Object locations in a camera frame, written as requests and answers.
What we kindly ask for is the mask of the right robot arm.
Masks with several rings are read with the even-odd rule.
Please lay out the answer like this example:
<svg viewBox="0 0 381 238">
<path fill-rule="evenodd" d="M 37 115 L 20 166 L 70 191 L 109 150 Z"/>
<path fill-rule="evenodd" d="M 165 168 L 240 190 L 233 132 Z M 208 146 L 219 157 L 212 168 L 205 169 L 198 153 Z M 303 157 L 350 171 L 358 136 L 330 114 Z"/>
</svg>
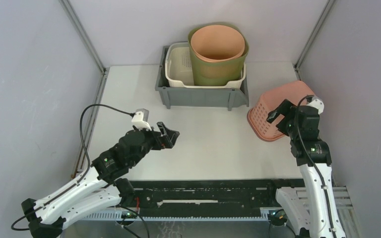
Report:
<svg viewBox="0 0 381 238">
<path fill-rule="evenodd" d="M 267 192 L 272 206 L 281 206 L 292 225 L 296 238 L 344 238 L 346 233 L 338 216 L 332 186 L 332 159 L 328 144 L 319 137 L 323 101 L 314 95 L 303 97 L 298 104 L 285 99 L 268 113 L 266 121 L 290 139 L 291 153 L 303 177 L 309 207 L 305 208 L 296 190 L 275 187 Z"/>
</svg>

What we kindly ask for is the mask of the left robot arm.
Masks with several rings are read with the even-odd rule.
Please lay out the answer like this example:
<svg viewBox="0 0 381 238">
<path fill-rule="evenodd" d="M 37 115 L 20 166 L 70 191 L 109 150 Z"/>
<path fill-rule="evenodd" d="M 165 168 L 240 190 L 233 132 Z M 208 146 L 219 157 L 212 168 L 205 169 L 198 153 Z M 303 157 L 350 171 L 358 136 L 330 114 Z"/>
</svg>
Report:
<svg viewBox="0 0 381 238">
<path fill-rule="evenodd" d="M 113 147 L 102 152 L 89 170 L 54 193 L 42 198 L 28 198 L 22 210 L 28 230 L 34 238 L 56 238 L 76 221 L 107 207 L 131 206 L 135 192 L 124 175 L 151 150 L 171 149 L 180 135 L 158 122 L 159 131 L 128 131 Z"/>
</svg>

